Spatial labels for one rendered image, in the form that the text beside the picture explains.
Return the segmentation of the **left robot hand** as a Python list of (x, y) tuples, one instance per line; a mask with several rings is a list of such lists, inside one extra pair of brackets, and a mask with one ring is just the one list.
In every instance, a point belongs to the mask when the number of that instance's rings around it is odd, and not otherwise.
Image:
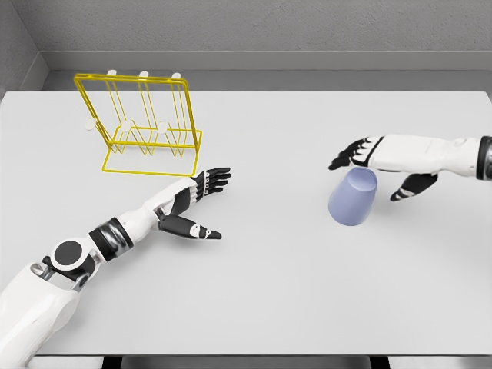
[(162, 204), (155, 209), (158, 229), (183, 238), (221, 239), (219, 232), (207, 229), (181, 215), (203, 197), (222, 192), (230, 177), (230, 168), (203, 170), (196, 177), (190, 177), (188, 184), (174, 195), (169, 204)]

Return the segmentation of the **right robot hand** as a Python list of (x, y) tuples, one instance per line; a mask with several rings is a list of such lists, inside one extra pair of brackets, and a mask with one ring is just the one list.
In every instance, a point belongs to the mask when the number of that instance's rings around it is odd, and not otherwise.
[(357, 165), (387, 172), (407, 172), (409, 176), (391, 195), (392, 201), (411, 198), (427, 190), (444, 170), (449, 142), (440, 138), (413, 135), (385, 135), (359, 139), (348, 145), (328, 168)]

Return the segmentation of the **lavender plastic cup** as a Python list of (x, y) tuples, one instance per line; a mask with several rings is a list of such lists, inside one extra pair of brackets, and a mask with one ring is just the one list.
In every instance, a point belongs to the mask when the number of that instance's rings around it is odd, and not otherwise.
[(334, 189), (328, 203), (331, 217), (340, 224), (356, 226), (365, 221), (374, 203), (377, 176), (366, 168), (352, 168)]

